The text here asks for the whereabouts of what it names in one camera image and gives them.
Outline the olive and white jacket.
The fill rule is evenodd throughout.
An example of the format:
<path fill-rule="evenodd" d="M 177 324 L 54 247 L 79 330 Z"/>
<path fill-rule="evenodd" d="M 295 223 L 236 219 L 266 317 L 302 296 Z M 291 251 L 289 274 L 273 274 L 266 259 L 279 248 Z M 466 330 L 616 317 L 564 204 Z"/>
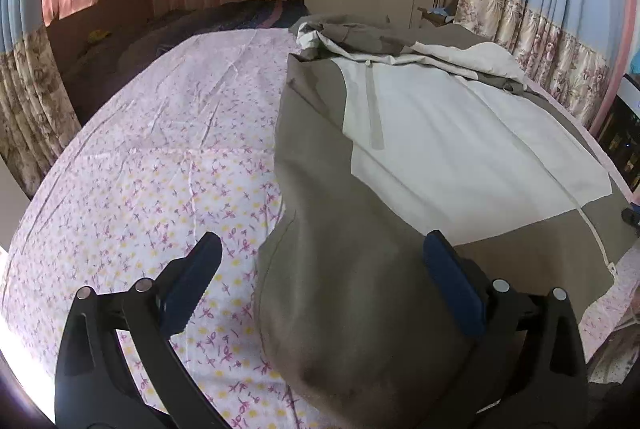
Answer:
<path fill-rule="evenodd" d="M 410 428 L 470 349 L 424 236 L 532 293 L 563 285 L 582 313 L 634 244 L 625 198 L 514 57 L 465 28 L 332 15 L 292 31 L 274 140 L 284 212 L 254 296 L 262 348 L 321 412 Z"/>

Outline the black appliance at right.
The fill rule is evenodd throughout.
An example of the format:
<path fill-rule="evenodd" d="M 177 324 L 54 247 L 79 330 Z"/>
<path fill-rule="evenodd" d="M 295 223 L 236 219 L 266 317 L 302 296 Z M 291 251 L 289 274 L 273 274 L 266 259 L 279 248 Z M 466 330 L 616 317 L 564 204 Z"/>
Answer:
<path fill-rule="evenodd" d="M 606 115 L 598 142 L 632 192 L 639 189 L 639 75 L 625 74 Z"/>

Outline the white board at left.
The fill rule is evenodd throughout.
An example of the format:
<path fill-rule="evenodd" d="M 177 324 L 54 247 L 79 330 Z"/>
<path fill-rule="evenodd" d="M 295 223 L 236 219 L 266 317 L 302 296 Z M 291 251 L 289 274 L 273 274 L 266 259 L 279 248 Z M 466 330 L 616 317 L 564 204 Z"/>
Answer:
<path fill-rule="evenodd" d="M 29 205 L 29 198 L 0 158 L 0 243 L 10 250 L 12 238 Z"/>

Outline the pink floral bed sheet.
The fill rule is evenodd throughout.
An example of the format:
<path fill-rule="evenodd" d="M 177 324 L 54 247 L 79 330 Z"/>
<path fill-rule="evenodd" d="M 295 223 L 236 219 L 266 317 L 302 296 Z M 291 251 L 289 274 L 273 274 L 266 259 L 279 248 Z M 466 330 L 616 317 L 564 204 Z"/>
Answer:
<path fill-rule="evenodd" d="M 293 391 L 268 360 L 254 319 L 259 250 L 284 212 L 274 140 L 288 59 L 298 52 L 292 28 L 183 41 L 106 103 L 47 174 L 11 244 L 1 317 L 26 347 L 20 376 L 52 393 L 54 423 L 58 350 L 77 290 L 126 291 L 210 232 L 221 240 L 221 264 L 171 345 L 225 428 L 351 428 Z M 622 211 L 629 207 L 608 156 L 524 75 L 582 133 L 623 193 Z M 620 220 L 634 244 L 612 286 L 582 313 L 570 299 L 587 380 L 588 360 L 639 295 L 639 229 Z M 563 285 L 533 294 L 554 287 L 570 298 Z M 638 402 L 634 377 L 625 376 L 601 415 L 587 411 L 583 428 L 637 426 Z"/>

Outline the wooden bedside cabinet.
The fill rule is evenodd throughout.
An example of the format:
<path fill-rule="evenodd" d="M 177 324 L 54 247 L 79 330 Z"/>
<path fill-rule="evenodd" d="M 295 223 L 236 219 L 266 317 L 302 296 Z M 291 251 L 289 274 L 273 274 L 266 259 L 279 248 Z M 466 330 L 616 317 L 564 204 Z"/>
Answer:
<path fill-rule="evenodd" d="M 427 9 L 418 7 L 420 12 L 420 18 L 422 21 L 427 21 L 433 24 L 434 26 L 444 26 L 451 23 L 454 18 L 446 13 L 445 10 L 442 9 Z"/>

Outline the left blue floral curtain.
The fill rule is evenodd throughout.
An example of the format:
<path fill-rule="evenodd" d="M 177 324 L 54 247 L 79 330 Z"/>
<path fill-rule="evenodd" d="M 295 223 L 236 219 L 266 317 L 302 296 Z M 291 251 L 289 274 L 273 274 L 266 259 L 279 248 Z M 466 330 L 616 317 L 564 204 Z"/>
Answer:
<path fill-rule="evenodd" d="M 27 197 L 80 130 L 41 0 L 1 0 L 1 157 Z"/>

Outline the bed with maroon base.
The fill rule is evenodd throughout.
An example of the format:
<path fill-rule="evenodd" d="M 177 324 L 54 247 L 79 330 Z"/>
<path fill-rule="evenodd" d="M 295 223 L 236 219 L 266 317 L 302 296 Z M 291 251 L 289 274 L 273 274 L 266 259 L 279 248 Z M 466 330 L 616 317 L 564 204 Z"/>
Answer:
<path fill-rule="evenodd" d="M 182 43 L 161 45 L 158 36 L 132 40 L 134 30 L 158 18 L 152 15 L 150 0 L 102 0 L 47 27 L 55 62 L 81 125 L 153 61 Z M 87 44 L 92 30 L 112 34 L 92 46 Z"/>

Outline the yellow toy on bed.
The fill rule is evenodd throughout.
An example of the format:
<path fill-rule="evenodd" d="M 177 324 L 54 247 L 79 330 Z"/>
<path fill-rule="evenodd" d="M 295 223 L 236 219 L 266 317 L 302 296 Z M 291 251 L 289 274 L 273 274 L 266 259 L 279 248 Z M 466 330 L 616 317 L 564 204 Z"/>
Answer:
<path fill-rule="evenodd" d="M 112 33 L 109 30 L 92 30 L 88 33 L 87 44 L 92 46 L 97 45 L 107 37 L 110 37 L 111 34 Z"/>

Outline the striped blue pink blanket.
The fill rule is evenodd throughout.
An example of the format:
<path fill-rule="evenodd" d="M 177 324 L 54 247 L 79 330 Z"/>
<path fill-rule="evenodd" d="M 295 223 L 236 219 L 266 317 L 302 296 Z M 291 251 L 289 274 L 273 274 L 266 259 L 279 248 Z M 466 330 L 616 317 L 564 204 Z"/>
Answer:
<path fill-rule="evenodd" d="M 158 36 L 178 45 L 193 35 L 249 28 L 289 28 L 309 13 L 305 0 L 244 0 L 192 11 L 169 11 L 132 32 L 132 40 Z"/>

